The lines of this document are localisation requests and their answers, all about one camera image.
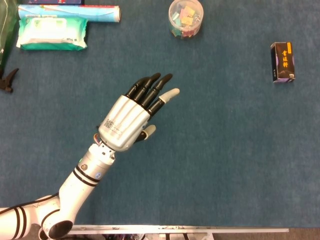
small box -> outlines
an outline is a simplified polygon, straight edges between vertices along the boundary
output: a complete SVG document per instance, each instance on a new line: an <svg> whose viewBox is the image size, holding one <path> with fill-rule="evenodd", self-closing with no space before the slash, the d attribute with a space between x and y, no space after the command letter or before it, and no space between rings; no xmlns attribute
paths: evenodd
<svg viewBox="0 0 320 240"><path fill-rule="evenodd" d="M271 63L274 83L289 83L296 79L291 42L275 42L271 45Z"/></svg>

black stripe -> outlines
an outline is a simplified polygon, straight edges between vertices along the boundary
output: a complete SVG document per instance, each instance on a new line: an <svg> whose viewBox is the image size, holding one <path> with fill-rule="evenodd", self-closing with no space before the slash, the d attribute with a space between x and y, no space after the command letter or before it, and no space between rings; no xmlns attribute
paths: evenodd
<svg viewBox="0 0 320 240"><path fill-rule="evenodd" d="M26 232L26 228L27 228L27 215L26 215L26 211L20 207L21 211L22 211L22 215L23 215L23 227L22 227L22 232L20 235L20 239L25 235Z"/></svg>
<svg viewBox="0 0 320 240"><path fill-rule="evenodd" d="M89 185L89 186L91 186L91 187L95 187L97 184L92 184L92 183L90 183L90 182L87 182L86 180L83 180L77 173L76 173L76 171L75 170L73 170L72 171L73 172L73 174L76 176L76 178L77 179L79 179L81 182L83 182L84 184L87 184L87 185Z"/></svg>
<svg viewBox="0 0 320 240"><path fill-rule="evenodd" d="M19 233L19 229L20 229L20 214L19 214L18 209L15 208L14 211L16 214L16 229L15 229L15 234L12 239L16 239L16 237Z"/></svg>
<svg viewBox="0 0 320 240"><path fill-rule="evenodd" d="M54 213L59 212L59 211L60 211L60 209L57 209L57 210L54 210L54 211L48 213L47 215L45 215L45 217L42 219L41 227L43 228L43 224L44 224L45 220L46 220L51 214L54 214Z"/></svg>
<svg viewBox="0 0 320 240"><path fill-rule="evenodd" d="M77 165L75 168L76 168L83 176L85 176L87 179L90 179L92 182L95 182L95 183L100 182L100 180L95 179L95 178L90 177L89 175L85 174L85 172L82 171L81 168L80 168L78 165Z"/></svg>

wet wipes package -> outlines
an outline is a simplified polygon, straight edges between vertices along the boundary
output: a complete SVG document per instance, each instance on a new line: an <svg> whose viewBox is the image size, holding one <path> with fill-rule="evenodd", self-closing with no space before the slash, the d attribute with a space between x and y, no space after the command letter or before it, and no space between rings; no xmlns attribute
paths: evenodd
<svg viewBox="0 0 320 240"><path fill-rule="evenodd" d="M87 47L88 20L81 17L24 17L16 46L24 50L71 50Z"/></svg>

green bag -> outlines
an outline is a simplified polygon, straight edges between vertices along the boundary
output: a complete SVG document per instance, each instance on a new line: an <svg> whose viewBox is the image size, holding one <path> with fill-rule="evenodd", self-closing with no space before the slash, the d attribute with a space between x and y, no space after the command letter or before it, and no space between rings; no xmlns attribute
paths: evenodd
<svg viewBox="0 0 320 240"><path fill-rule="evenodd" d="M0 0L0 72L5 68L17 19L17 0Z"/></svg>

robotic arm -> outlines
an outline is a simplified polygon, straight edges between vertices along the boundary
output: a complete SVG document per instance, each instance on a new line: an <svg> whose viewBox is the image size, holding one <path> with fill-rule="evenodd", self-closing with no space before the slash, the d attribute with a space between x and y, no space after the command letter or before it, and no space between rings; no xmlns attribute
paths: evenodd
<svg viewBox="0 0 320 240"><path fill-rule="evenodd" d="M94 135L95 143L58 193L34 202L0 208L0 240L24 237L31 224L41 226L39 238L42 240L59 239L69 233L79 209L115 161L115 153L126 151L134 143L146 140L156 130L154 125L145 128L148 121L179 94L179 89L174 88L154 101L172 74L154 84L159 78L160 73L141 78L119 97L99 126L99 134Z"/></svg>

